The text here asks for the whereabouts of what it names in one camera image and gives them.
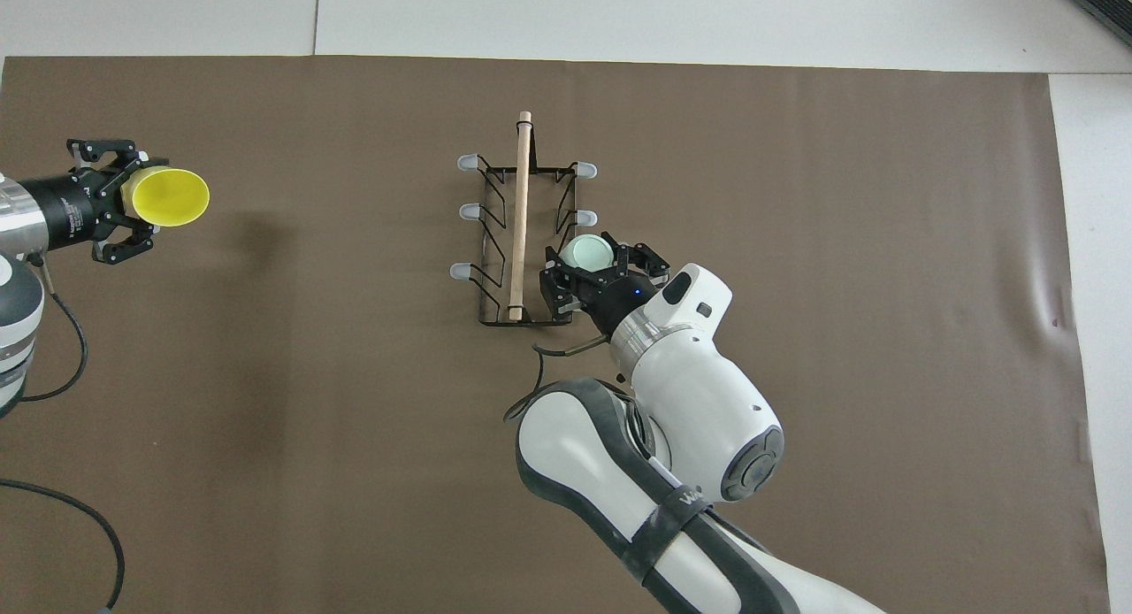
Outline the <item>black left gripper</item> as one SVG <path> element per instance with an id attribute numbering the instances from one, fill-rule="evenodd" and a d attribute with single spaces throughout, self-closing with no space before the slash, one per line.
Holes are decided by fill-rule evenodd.
<path id="1" fill-rule="evenodd" d="M 22 187 L 38 210 L 41 225 L 22 244 L 24 254 L 44 254 L 74 244 L 91 242 L 92 258 L 115 265 L 153 247 L 158 225 L 121 214 L 121 186 L 147 167 L 147 154 L 129 139 L 68 139 L 72 170 L 66 174 L 26 180 Z M 121 242 L 111 242 L 115 228 L 128 228 Z"/>

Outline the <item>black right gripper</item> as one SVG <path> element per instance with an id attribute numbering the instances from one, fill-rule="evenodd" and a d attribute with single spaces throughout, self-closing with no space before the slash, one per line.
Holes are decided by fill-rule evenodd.
<path id="1" fill-rule="evenodd" d="M 571 307 L 576 295 L 582 312 L 586 312 L 599 333 L 611 336 L 623 319 L 657 295 L 655 284 L 667 282 L 670 264 L 648 244 L 618 242 L 612 234 L 604 234 L 604 242 L 610 244 L 614 268 L 586 272 L 569 280 L 571 276 L 561 270 L 561 256 L 547 250 L 539 283 L 551 319 L 571 319 L 573 312 L 563 312 L 561 308 Z M 631 266 L 641 272 L 631 271 Z"/>

